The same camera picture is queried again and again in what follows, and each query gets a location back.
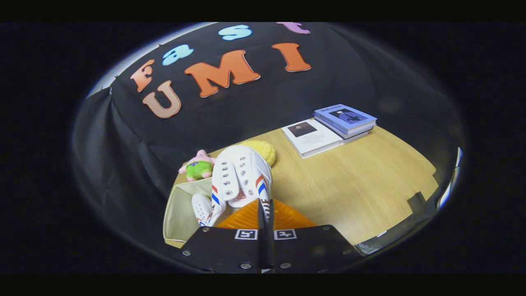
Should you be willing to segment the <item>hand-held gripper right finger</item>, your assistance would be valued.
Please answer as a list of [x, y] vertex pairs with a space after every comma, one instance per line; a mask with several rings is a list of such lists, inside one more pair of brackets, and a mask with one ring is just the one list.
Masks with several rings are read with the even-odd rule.
[[267, 264], [271, 273], [342, 273], [362, 260], [362, 254], [336, 227], [286, 227], [278, 230], [277, 200], [270, 201], [267, 225]]

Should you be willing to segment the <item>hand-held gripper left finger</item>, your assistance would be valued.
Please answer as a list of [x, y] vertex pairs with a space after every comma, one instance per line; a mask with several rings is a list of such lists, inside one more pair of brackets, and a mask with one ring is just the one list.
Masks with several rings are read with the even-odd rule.
[[256, 274], [263, 270], [263, 208], [255, 230], [199, 227], [173, 260], [197, 273]]

